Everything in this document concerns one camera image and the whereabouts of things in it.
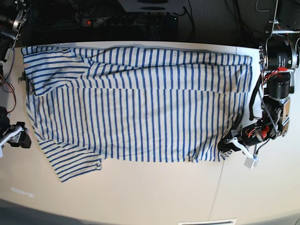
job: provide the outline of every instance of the table surface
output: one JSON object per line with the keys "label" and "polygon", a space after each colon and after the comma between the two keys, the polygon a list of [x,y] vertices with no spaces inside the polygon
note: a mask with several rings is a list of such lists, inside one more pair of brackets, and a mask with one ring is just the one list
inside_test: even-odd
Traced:
{"label": "table surface", "polygon": [[[258,49],[170,42],[85,42],[55,46],[133,45],[249,55],[253,57],[252,88],[259,75]],[[5,65],[5,71],[9,70],[11,60]],[[116,225],[176,225],[228,218],[237,218],[237,224],[245,224],[300,211],[297,86],[292,96],[287,136],[269,142],[260,151],[261,160],[253,170],[244,166],[246,158],[240,152],[221,163],[145,163],[108,158],[102,163],[101,171],[61,183],[33,135],[24,104],[25,83],[18,82],[22,71],[23,59],[17,48],[10,77],[17,105],[10,118],[11,123],[27,124],[32,146],[21,149],[6,145],[3,149],[0,199],[66,217]],[[11,109],[12,95],[1,92],[0,105]],[[16,189],[32,195],[22,195]]]}

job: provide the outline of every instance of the striped shirt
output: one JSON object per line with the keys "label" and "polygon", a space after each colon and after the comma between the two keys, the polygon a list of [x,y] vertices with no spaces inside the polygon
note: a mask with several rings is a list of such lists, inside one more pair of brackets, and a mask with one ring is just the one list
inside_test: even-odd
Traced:
{"label": "striped shirt", "polygon": [[252,58],[118,47],[26,47],[26,106],[62,182],[107,157],[220,161],[217,145],[243,113]]}

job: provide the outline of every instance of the blue and white striped shirt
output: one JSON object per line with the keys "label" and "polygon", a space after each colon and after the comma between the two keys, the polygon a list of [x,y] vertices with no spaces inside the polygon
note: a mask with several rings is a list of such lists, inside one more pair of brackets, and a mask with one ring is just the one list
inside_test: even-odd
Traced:
{"label": "blue and white striped shirt", "polygon": [[107,157],[220,161],[217,144],[242,114],[252,58],[118,47],[22,49],[27,111],[62,182]]}

